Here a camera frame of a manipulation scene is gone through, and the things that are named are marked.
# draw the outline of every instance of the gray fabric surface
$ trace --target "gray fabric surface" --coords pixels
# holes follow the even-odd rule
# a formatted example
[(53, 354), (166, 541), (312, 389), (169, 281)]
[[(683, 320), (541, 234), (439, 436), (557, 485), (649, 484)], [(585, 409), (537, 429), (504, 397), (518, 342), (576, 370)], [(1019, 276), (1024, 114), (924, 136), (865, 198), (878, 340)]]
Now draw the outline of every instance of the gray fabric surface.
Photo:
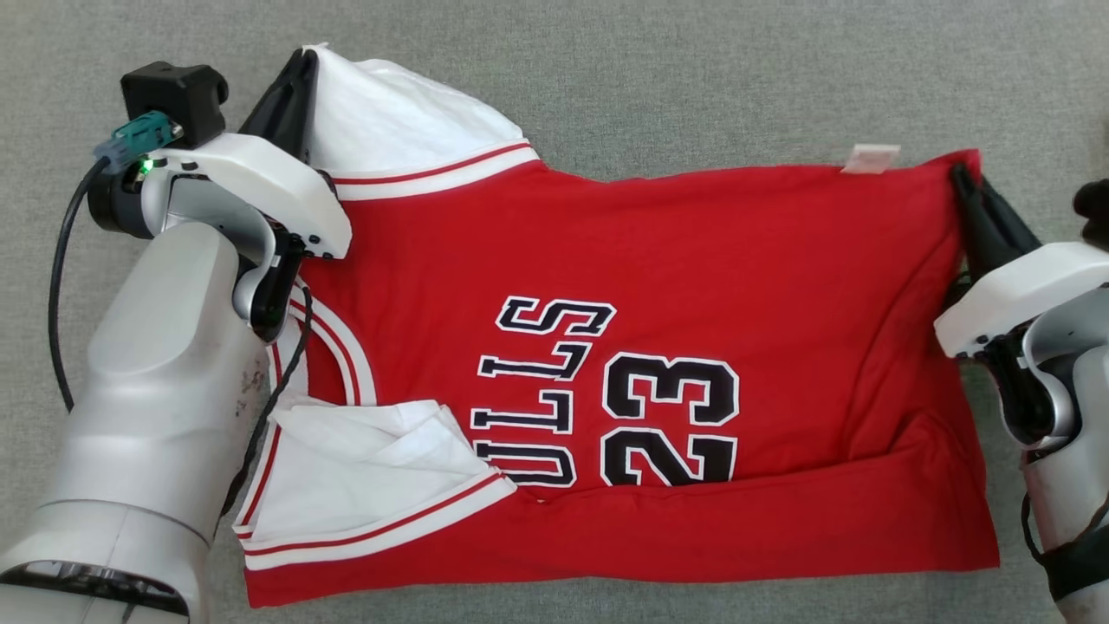
[[(44, 334), (57, 227), (89, 150), (124, 121), (116, 80), (153, 60), (223, 72), (236, 125), (296, 45), (330, 41), (349, 58), (390, 59), (488, 101), (550, 164), (601, 178), (830, 162), (856, 142), (901, 143), (903, 163), (977, 146), (995, 184), (1047, 239), (1077, 235), (1070, 195), (1109, 173), (1105, 0), (0, 0), (0, 16), (3, 540), (41, 495), (64, 421)], [(61, 318), (78, 388), (83, 349), (141, 248), (82, 214)], [(1017, 456), (985, 377), (968, 379), (1000, 570), (413, 587), (252, 612), (242, 553), (223, 526), (211, 557), (215, 621), (1057, 621), (1021, 543)], [(808, 513), (820, 522), (820, 509)]]

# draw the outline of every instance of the white clothing tag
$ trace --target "white clothing tag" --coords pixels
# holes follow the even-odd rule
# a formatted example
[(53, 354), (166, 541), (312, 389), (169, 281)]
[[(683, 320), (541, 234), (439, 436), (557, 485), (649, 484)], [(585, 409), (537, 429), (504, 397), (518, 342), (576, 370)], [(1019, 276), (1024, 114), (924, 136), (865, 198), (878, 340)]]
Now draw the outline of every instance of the white clothing tag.
[(901, 145), (872, 145), (859, 143), (851, 150), (851, 157), (843, 173), (882, 173), (893, 166), (901, 154)]

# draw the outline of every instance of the basketball jersey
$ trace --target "basketball jersey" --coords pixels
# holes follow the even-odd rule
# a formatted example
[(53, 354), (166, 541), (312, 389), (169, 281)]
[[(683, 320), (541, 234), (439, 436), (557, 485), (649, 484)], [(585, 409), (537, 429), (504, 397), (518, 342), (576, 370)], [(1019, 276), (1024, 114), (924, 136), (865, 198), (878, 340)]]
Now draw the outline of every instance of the basketball jersey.
[(478, 100), (316, 50), (312, 164), (354, 238), (302, 269), (312, 335), (235, 528), (253, 605), (998, 564), (932, 329), (976, 152), (598, 182)]

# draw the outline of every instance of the cable connector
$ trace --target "cable connector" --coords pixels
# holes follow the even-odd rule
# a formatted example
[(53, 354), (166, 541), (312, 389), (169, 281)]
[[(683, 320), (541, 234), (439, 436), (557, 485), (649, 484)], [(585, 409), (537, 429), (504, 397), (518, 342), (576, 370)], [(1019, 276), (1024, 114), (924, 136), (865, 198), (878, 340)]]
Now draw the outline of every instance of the cable connector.
[(164, 147), (181, 137), (181, 125), (164, 113), (151, 111), (116, 127), (112, 137), (96, 145), (92, 155), (109, 160), (108, 173), (120, 173), (143, 154)]

